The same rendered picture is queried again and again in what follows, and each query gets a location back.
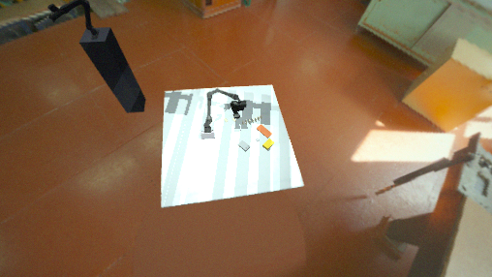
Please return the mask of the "orange flat square tile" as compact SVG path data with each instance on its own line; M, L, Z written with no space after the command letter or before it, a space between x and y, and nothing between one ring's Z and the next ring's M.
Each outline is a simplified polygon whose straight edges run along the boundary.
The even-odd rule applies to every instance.
M260 126L257 128L257 130L259 130L267 138L272 135L272 133L269 132L262 124L260 124Z

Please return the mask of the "yellow rectangular block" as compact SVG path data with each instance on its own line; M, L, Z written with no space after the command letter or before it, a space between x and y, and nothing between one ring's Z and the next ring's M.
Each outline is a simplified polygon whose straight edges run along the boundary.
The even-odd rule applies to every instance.
M269 138L262 146L266 150L268 150L273 144L274 144L274 141Z

